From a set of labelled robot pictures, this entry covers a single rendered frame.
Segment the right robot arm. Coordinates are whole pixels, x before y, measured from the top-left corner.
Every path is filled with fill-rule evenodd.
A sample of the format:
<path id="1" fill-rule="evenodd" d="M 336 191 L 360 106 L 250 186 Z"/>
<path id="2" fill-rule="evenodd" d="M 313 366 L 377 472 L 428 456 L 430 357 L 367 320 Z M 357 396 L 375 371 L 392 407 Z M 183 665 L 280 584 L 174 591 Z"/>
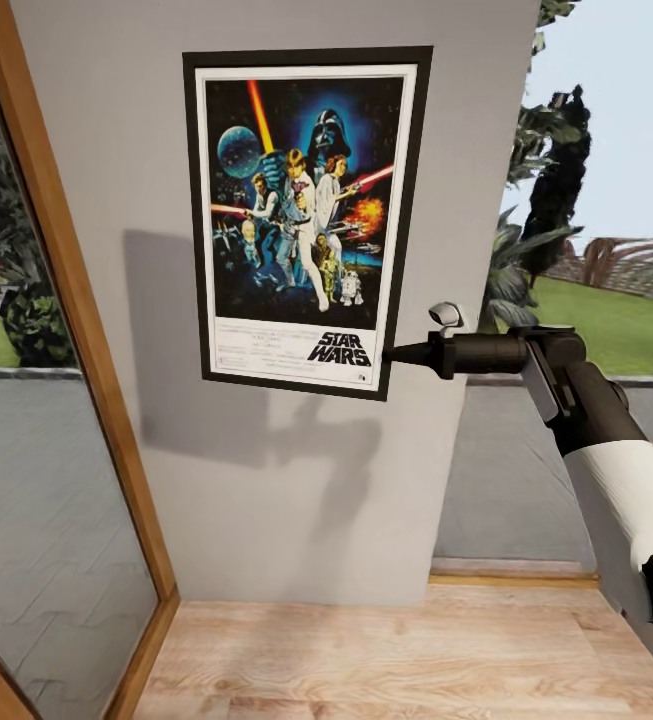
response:
<path id="1" fill-rule="evenodd" d="M 620 385 L 586 362 L 574 326 L 512 327 L 470 333 L 458 303 L 429 309 L 443 328 L 428 342 L 383 351 L 391 361 L 455 373 L 521 374 L 553 430 L 605 585 L 631 618 L 653 624 L 653 447 L 629 412 Z"/>

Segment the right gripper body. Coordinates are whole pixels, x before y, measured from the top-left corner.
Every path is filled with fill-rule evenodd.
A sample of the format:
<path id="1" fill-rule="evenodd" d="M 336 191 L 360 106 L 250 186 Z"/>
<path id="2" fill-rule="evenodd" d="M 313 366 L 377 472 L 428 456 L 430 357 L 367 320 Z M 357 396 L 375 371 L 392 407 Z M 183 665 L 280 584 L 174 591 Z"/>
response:
<path id="1" fill-rule="evenodd" d="M 441 380 L 454 380 L 455 373 L 488 374 L 495 363 L 496 344 L 492 334 L 454 334 L 443 338 L 440 331 L 429 331 L 428 341 L 438 340 L 436 373 Z"/>

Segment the poster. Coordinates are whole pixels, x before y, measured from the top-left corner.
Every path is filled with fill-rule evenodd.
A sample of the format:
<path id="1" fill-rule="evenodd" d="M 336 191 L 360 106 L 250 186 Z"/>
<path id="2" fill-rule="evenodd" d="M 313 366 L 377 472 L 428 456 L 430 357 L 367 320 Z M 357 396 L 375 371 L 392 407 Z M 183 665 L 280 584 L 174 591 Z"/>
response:
<path id="1" fill-rule="evenodd" d="M 388 400 L 433 53 L 182 52 L 202 380 Z"/>

